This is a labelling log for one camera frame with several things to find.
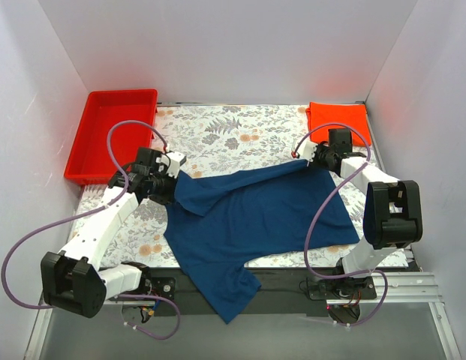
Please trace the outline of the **navy blue t shirt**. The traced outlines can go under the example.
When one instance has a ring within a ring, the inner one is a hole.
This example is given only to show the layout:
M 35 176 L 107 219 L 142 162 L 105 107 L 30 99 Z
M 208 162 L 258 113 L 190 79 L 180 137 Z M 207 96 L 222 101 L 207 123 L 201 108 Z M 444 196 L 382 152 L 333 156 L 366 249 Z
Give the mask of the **navy blue t shirt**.
M 328 171 L 293 160 L 229 175 L 181 173 L 164 236 L 179 266 L 226 323 L 261 284 L 246 269 L 273 254 L 359 237 Z

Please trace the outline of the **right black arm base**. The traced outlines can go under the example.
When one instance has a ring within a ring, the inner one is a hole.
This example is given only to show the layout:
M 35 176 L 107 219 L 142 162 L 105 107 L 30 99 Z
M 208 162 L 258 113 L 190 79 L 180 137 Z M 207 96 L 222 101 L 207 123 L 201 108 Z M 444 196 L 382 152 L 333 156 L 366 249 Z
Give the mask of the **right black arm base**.
M 377 298 L 372 277 L 346 277 L 338 280 L 309 278 L 299 282 L 299 289 L 310 300 L 372 300 Z

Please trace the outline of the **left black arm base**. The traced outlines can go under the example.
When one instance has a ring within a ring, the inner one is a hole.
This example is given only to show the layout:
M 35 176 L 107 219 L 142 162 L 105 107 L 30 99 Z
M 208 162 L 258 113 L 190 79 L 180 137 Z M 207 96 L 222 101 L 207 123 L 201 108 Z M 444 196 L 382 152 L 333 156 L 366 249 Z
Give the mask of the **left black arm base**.
M 174 277 L 145 277 L 137 288 L 139 294 L 154 295 L 174 300 L 176 279 Z

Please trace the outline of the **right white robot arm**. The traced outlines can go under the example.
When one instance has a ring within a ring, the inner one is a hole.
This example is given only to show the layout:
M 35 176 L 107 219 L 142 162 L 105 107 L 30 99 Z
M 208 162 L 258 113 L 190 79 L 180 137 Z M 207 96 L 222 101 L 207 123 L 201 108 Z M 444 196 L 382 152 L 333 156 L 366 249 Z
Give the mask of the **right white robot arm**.
M 419 185 L 387 175 L 369 158 L 353 151 L 347 128 L 330 129 L 329 139 L 317 146 L 313 157 L 314 165 L 340 176 L 341 185 L 350 182 L 365 195 L 363 237 L 338 263 L 337 274 L 318 276 L 332 280 L 333 292 L 341 298 L 357 292 L 358 278 L 368 277 L 390 254 L 422 238 Z

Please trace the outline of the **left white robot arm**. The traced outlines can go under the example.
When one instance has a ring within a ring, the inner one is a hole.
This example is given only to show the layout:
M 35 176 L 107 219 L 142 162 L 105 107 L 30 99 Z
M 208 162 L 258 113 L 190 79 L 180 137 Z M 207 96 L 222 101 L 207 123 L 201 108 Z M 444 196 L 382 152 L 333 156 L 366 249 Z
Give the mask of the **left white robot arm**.
M 163 206 L 173 201 L 185 162 L 183 153 L 141 147 L 134 162 L 114 174 L 99 207 L 80 231 L 59 252 L 48 252 L 41 260 L 48 305 L 92 318 L 107 299 L 129 293 L 143 300 L 151 294 L 148 266 L 123 262 L 103 270 L 101 261 L 116 233 L 143 200 Z

